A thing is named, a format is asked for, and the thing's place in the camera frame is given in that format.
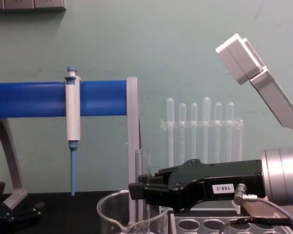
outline cable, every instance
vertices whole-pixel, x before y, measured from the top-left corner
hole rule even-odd
[[[219,234],[223,234],[225,228],[231,224],[260,223],[260,224],[271,225],[271,226],[278,225],[278,226],[293,227],[293,216],[289,214],[287,211],[283,210],[281,207],[277,206],[276,204],[262,198],[257,198],[256,201],[263,202],[275,208],[276,210],[280,211],[288,218],[246,217],[246,218],[233,219],[224,224],[224,226],[219,230]]]
[[[219,230],[219,233],[218,233],[218,234],[223,234],[225,228],[226,228],[227,226],[229,226],[230,224],[231,224],[231,220],[228,221],[227,223],[225,223],[225,224],[223,225],[223,227]]]
[[[257,201],[260,201],[262,203],[265,203],[265,204],[267,204],[267,205],[275,208],[276,210],[278,210],[279,212],[281,212],[282,214],[284,214],[286,217],[288,217],[291,220],[291,222],[293,223],[293,216],[289,212],[287,212],[286,210],[282,209],[280,206],[272,203],[271,201],[262,199],[260,197],[257,198]]]

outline pipette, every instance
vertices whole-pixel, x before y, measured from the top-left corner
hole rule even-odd
[[[222,105],[220,102],[215,103],[214,119],[215,123],[215,163],[219,163],[220,155],[220,121],[222,116]]]
[[[168,166],[174,165],[173,127],[175,122],[174,99],[167,99],[167,124],[168,124]]]
[[[197,104],[191,105],[191,123],[192,123],[192,159],[196,158],[196,122],[198,120]]]
[[[76,184],[76,151],[80,140],[80,77],[77,69],[68,67],[69,76],[65,77],[66,98],[66,138],[71,152],[71,194],[75,195]]]
[[[232,161],[232,122],[234,118],[234,104],[233,102],[227,103],[227,162]]]
[[[185,162],[185,126],[186,126],[187,107],[184,103],[179,105],[180,123],[180,164]]]
[[[209,155],[209,121],[210,121],[210,98],[206,97],[203,100],[202,120],[204,125],[203,132],[203,163],[208,162]]]

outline gray cable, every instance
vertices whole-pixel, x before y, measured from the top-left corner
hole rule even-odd
[[[282,214],[284,214],[286,217],[288,217],[291,220],[291,222],[293,223],[293,216],[289,212],[287,212],[286,210],[284,210],[281,207],[279,207],[278,205],[272,203],[271,201],[268,201],[268,200],[265,200],[265,199],[262,199],[262,198],[259,198],[259,197],[256,199],[256,201],[263,202],[263,203],[265,203],[265,204],[267,204],[267,205],[275,208],[276,210],[278,210],[279,212],[281,212]],[[231,224],[230,221],[227,222],[227,223],[225,223],[224,226],[219,230],[219,233],[218,234],[223,234],[225,228],[227,226],[229,226],[230,224]]]
[[[225,224],[223,225],[223,227],[219,230],[219,233],[218,233],[218,234],[223,234],[225,228],[226,228],[227,226],[229,226],[230,224],[231,224],[230,221],[228,221],[227,223],[225,223]]]
[[[284,214],[286,217],[288,217],[291,220],[291,222],[293,223],[293,216],[289,212],[287,212],[286,210],[282,209],[280,206],[272,203],[271,201],[268,201],[268,200],[265,200],[265,199],[262,199],[259,197],[257,198],[257,201],[263,202],[263,203],[275,208],[276,210],[278,210],[279,212]]]

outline label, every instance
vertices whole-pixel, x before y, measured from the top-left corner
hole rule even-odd
[[[214,194],[233,194],[235,192],[233,184],[214,184],[212,187]]]

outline micropipette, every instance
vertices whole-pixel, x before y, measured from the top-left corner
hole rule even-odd
[[[66,138],[71,152],[71,194],[75,195],[76,151],[80,140],[80,77],[77,69],[68,67],[69,76],[65,77],[66,98]]]

